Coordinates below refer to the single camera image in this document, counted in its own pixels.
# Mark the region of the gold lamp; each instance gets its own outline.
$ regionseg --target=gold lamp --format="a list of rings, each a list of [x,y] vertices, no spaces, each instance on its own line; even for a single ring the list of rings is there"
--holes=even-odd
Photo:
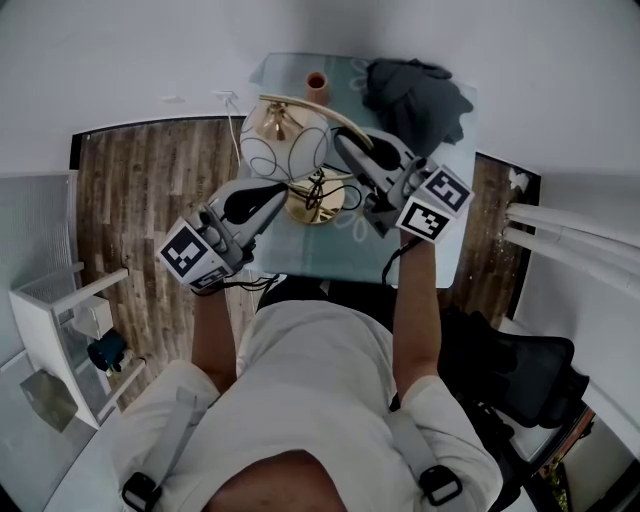
[[[288,183],[292,193],[287,211],[307,224],[328,222],[340,211],[345,194],[344,189],[337,190],[340,184],[336,182],[352,177],[322,167],[331,146],[327,118],[351,130],[365,147],[373,148],[367,134],[338,112],[273,94],[260,95],[240,136],[245,162],[264,179]]]

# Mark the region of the gold lamp base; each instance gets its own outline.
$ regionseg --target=gold lamp base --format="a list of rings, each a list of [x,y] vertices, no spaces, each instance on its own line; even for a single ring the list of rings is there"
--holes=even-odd
[[[330,169],[322,168],[325,178],[335,178],[338,174]],[[317,181],[320,179],[320,173],[316,172],[311,179]],[[321,183],[322,192],[318,195],[324,196],[330,192],[339,189],[342,181],[323,181]],[[313,187],[313,183],[306,179],[290,183],[289,187],[293,190],[289,192],[289,197],[285,204],[285,208],[295,220],[307,225],[325,224],[333,219],[342,209],[344,205],[345,193],[344,189],[336,190],[330,196],[320,199],[318,204],[311,209],[307,209],[307,197]]]

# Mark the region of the lamp shade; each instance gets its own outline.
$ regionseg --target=lamp shade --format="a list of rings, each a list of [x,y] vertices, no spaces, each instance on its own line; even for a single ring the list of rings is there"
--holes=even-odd
[[[311,176],[324,162],[330,144],[323,115],[264,100],[247,116],[240,135],[242,156],[252,171],[287,183]]]

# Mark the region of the white pipe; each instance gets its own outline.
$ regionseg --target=white pipe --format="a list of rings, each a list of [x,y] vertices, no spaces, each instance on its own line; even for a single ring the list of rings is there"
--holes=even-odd
[[[518,231],[514,228],[505,228],[503,236],[509,242],[553,260],[566,263],[573,268],[586,272],[599,281],[626,292],[636,299],[640,299],[640,276],[632,272],[623,270],[611,263],[584,256],[572,249],[540,240],[529,233]]]
[[[603,249],[612,254],[617,254],[618,256],[622,256],[623,258],[627,258],[636,263],[640,263],[640,249],[638,249],[637,247],[633,247],[632,245],[623,244],[622,242],[616,242],[615,240],[611,240],[610,238],[602,238],[601,236],[585,233],[584,231],[565,228],[563,226],[558,226],[557,224],[550,224],[549,222],[531,220],[526,217],[521,217],[520,215],[512,215],[508,213],[507,218],[514,222],[519,222],[520,224],[526,224],[527,226],[532,226],[544,231],[556,233],[558,237],[555,239],[555,242],[559,242],[563,238],[571,238],[572,240],[577,240],[578,242],[592,245],[593,247]]]
[[[634,247],[640,247],[640,233],[602,224],[597,220],[578,213],[514,203],[507,208],[507,215],[518,215],[519,217],[525,217],[531,220],[548,222],[556,226],[577,229],[578,231],[584,231],[585,233],[591,233],[592,235],[598,235],[603,238],[633,245]]]

